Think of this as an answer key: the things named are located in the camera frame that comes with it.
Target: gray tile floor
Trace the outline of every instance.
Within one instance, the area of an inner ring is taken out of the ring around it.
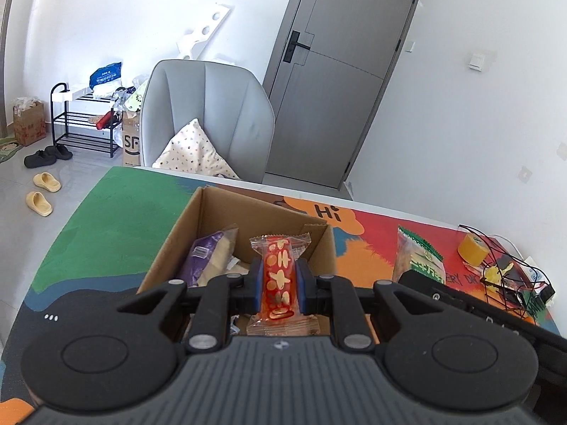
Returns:
[[[55,238],[84,197],[111,166],[121,165],[98,152],[69,148],[73,158],[52,166],[27,169],[24,157],[51,145],[50,135],[22,148],[0,164],[0,351],[36,271]],[[36,187],[32,178],[47,171],[61,182],[56,193]],[[26,194],[41,191],[53,206],[53,213],[41,217],[26,205]]]

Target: brown cardboard box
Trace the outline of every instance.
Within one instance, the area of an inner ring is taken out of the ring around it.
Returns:
[[[265,234],[297,235],[308,232],[311,245],[302,257],[315,275],[336,274],[333,229],[323,219],[217,187],[199,187],[179,216],[138,292],[175,276],[197,238],[231,224],[238,225],[234,256],[250,264],[258,253],[250,238]]]
[[[140,115],[122,113],[122,142],[124,143],[123,166],[140,166]]]
[[[13,108],[13,134],[23,146],[45,137],[45,113],[40,101],[26,110],[16,106]]]

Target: snack bag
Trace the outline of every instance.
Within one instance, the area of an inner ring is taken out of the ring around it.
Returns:
[[[187,287],[206,286],[211,278],[224,274],[237,234],[238,227],[231,225],[196,239],[176,278],[185,281]]]
[[[398,253],[393,266],[392,281],[398,282],[400,276],[408,270],[416,270],[445,284],[443,256],[421,236],[399,226]]]
[[[311,237],[269,235],[252,238],[252,248],[262,255],[264,289],[260,312],[251,317],[249,335],[310,335],[319,333],[314,315],[299,312],[296,294],[296,259]]]

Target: yellow tape roll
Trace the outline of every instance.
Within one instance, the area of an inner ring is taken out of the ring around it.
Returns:
[[[472,233],[467,233],[457,248],[457,251],[460,257],[473,267],[478,267],[483,263],[483,260],[487,258],[490,252],[487,245],[484,244],[484,241]]]

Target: screw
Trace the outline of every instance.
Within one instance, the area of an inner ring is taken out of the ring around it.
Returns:
[[[350,334],[344,338],[343,342],[350,349],[361,350],[368,348],[372,339],[364,334]]]
[[[189,339],[189,346],[197,350],[208,350],[217,344],[217,338],[209,334],[197,334]]]

